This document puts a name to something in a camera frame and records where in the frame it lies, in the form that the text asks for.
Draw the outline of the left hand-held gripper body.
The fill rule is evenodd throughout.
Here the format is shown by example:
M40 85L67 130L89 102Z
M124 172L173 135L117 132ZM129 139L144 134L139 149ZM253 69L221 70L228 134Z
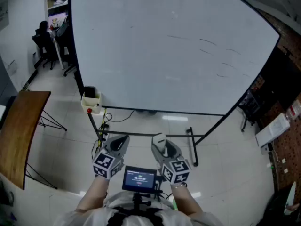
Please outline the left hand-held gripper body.
M124 166L125 150L112 151L104 147L99 150L93 159L93 170L95 176L110 180L114 175L122 170Z

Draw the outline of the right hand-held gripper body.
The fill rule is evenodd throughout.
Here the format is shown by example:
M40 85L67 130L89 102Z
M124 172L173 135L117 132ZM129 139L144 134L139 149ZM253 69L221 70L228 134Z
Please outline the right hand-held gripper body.
M157 162L160 165L160 175L170 184L178 184L188 180L191 167L187 159L165 158L157 160Z

